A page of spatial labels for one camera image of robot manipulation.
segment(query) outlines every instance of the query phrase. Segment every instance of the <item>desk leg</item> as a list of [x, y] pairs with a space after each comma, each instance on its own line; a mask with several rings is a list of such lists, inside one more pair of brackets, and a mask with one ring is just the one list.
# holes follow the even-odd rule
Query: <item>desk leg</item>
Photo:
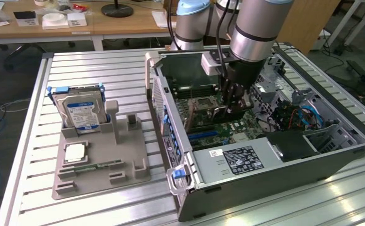
[[364, 16], [361, 22], [359, 23], [359, 25], [357, 25], [355, 31], [352, 32], [351, 36], [349, 36], [348, 39], [345, 40], [345, 43], [344, 43], [345, 46], [349, 46], [349, 45], [351, 45], [353, 39], [356, 38], [356, 36], [357, 36], [357, 34], [360, 33], [360, 31], [361, 31], [361, 29], [363, 29], [364, 26], [365, 26], [365, 16]]
[[356, 0], [355, 3], [353, 3], [353, 5], [352, 5], [352, 7], [351, 7], [351, 9], [348, 10], [348, 12], [347, 12], [347, 14], [345, 14], [345, 16], [344, 16], [344, 18], [343, 18], [343, 20], [340, 22], [340, 24], [337, 25], [337, 28], [335, 29], [335, 32], [333, 32], [331, 38], [328, 39], [329, 46], [332, 45], [332, 43], [333, 43], [337, 35], [340, 34], [340, 32], [341, 32], [341, 30], [343, 30], [343, 28], [344, 28], [348, 20], [351, 19], [352, 15], [353, 15], [353, 13], [356, 11], [356, 9], [359, 8], [360, 4], [361, 4], [361, 0]]
[[103, 51], [103, 43], [101, 43], [103, 35], [93, 35], [92, 41], [93, 41], [95, 51]]

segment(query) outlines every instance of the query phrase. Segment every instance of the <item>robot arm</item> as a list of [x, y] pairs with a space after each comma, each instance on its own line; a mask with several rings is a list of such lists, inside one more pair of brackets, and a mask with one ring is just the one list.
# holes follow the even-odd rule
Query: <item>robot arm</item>
[[183, 50], [203, 48], [203, 37], [216, 36], [217, 24], [228, 8], [219, 36], [227, 38], [227, 27], [233, 17], [231, 47], [224, 50], [223, 60], [219, 51], [205, 53], [203, 67], [209, 72], [207, 67], [228, 63], [217, 74], [219, 89], [229, 111], [233, 105], [249, 107], [248, 91], [256, 83], [293, 3], [293, 0], [244, 0], [237, 5], [236, 16], [236, 1], [219, 0], [212, 5], [209, 0], [180, 0], [176, 30], [176, 43]]

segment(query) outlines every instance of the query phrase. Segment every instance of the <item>lamp base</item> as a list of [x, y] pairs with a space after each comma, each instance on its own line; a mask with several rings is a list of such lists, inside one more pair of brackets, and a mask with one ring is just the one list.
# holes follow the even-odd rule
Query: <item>lamp base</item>
[[101, 7], [101, 13], [111, 17], [128, 17], [133, 14], [133, 8], [121, 4], [116, 8], [115, 4], [109, 4]]

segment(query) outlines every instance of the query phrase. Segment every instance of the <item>slotted metal surface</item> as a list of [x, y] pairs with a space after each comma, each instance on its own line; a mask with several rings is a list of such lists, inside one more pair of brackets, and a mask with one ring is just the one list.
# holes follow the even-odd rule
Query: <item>slotted metal surface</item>
[[[177, 222], [145, 99], [144, 54], [153, 50], [163, 49], [61, 53], [43, 60], [0, 210], [0, 225], [365, 225], [365, 157], [319, 183], [195, 221]], [[363, 105], [300, 53], [292, 50], [288, 55], [365, 123]], [[299, 75], [289, 68], [287, 71], [291, 81], [300, 88], [307, 88]], [[61, 118], [45, 95], [45, 87], [83, 86], [99, 82], [107, 87], [107, 98], [119, 100], [117, 117], [137, 112], [144, 122], [152, 180], [55, 201], [51, 194]]]

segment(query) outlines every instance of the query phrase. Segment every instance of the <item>blue hard drive label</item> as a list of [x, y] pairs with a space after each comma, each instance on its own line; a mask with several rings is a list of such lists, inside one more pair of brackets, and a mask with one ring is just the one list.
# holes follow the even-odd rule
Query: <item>blue hard drive label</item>
[[72, 103], [67, 105], [67, 108], [75, 127], [79, 130], [91, 130], [99, 127], [93, 102]]

